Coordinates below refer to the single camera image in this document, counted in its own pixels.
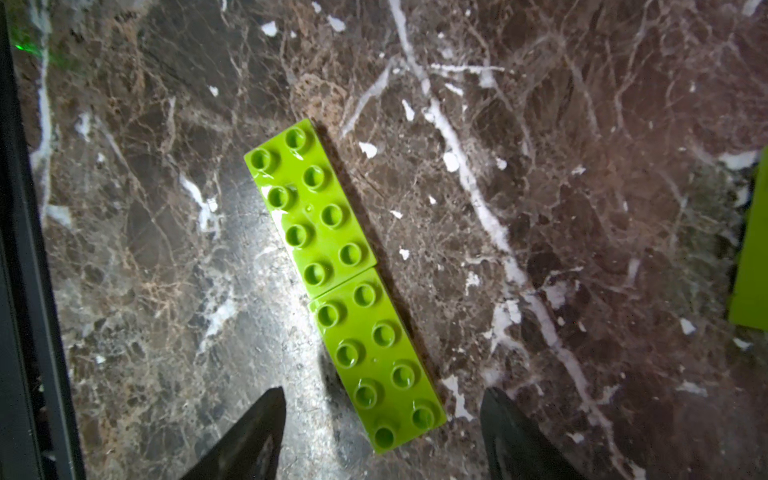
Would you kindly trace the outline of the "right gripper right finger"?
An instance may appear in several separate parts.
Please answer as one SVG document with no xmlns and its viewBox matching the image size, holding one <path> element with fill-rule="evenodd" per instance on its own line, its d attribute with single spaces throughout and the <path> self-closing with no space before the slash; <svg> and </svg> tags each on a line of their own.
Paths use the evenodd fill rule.
<svg viewBox="0 0 768 480">
<path fill-rule="evenodd" d="M 584 479 L 500 388 L 485 389 L 480 423 L 492 479 Z"/>
</svg>

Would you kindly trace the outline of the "long green lego brick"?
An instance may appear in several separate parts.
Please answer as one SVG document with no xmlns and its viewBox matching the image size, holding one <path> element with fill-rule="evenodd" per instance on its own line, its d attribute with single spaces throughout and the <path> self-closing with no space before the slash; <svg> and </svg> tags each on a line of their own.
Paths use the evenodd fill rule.
<svg viewBox="0 0 768 480">
<path fill-rule="evenodd" d="M 442 402 L 313 123 L 292 125 L 244 161 L 374 451 L 443 425 Z"/>
</svg>

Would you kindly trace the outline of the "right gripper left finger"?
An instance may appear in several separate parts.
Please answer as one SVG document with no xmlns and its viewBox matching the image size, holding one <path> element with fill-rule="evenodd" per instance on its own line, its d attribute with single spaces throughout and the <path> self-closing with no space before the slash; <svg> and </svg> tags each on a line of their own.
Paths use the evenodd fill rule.
<svg viewBox="0 0 768 480">
<path fill-rule="evenodd" d="M 285 423 L 284 390 L 268 389 L 183 479 L 275 479 Z"/>
</svg>

